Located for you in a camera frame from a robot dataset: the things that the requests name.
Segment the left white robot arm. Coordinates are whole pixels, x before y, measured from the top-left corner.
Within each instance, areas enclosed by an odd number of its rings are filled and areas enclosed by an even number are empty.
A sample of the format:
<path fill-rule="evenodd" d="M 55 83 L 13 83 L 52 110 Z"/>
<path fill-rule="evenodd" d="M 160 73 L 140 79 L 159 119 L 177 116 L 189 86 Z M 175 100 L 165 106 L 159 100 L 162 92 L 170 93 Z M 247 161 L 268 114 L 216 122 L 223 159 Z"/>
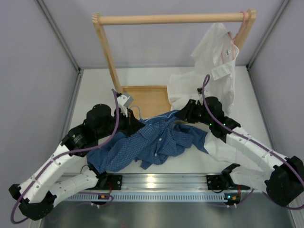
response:
<path fill-rule="evenodd" d="M 144 123 L 136 119 L 130 109 L 123 113 L 116 108 L 115 114 L 111 115 L 109 106 L 95 105 L 87 112 L 84 122 L 68 132 L 36 173 L 24 183 L 10 186 L 9 192 L 17 201 L 14 209 L 19 209 L 27 219 L 40 220 L 74 194 L 107 187 L 108 174 L 92 165 L 84 173 L 68 180 L 59 182 L 58 179 L 70 166 L 98 148 L 98 140 L 111 140 L 117 132 L 131 136 L 143 127 Z"/>

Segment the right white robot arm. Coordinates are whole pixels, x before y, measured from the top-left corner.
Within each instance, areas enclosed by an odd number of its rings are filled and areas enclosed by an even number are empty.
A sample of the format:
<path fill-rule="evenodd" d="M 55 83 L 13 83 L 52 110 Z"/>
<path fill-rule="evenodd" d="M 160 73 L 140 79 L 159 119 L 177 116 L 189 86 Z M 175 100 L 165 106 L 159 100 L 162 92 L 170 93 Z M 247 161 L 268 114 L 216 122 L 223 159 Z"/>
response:
<path fill-rule="evenodd" d="M 216 97 L 203 102 L 190 99 L 176 115 L 188 123 L 208 125 L 212 135 L 249 158 L 259 171 L 234 163 L 222 171 L 221 184 L 231 189 L 244 185 L 264 192 L 281 207 L 287 207 L 304 191 L 304 163 L 296 156 L 288 158 L 251 137 L 241 125 L 225 115 Z"/>

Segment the light blue wire hanger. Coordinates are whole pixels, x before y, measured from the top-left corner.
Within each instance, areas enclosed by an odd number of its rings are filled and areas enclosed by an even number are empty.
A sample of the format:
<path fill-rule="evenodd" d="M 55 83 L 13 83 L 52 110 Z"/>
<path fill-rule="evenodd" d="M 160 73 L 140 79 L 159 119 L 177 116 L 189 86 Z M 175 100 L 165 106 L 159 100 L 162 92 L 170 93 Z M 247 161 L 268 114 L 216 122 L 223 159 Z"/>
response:
<path fill-rule="evenodd" d="M 139 120 L 143 120 L 142 112 L 141 112 L 141 109 L 140 109 L 139 106 L 137 106 L 137 105 L 132 105 L 132 106 L 130 107 L 130 109 L 133 110 L 134 115 L 135 115 L 136 117 L 138 117 Z"/>

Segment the blue checked shirt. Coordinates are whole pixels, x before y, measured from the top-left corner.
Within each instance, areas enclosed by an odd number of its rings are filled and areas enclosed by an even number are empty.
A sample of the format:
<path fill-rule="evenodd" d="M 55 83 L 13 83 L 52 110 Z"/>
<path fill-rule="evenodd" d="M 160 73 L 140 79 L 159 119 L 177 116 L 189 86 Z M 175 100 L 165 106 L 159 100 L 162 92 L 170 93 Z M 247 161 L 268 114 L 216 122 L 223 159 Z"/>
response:
<path fill-rule="evenodd" d="M 99 173 L 118 172 L 133 161 L 141 160 L 144 170 L 151 165 L 162 165 L 169 157 L 177 157 L 191 146 L 201 152 L 207 132 L 197 127 L 178 123 L 176 111 L 141 120 L 144 127 L 128 137 L 116 133 L 105 146 L 90 151 L 87 156 L 89 166 Z"/>

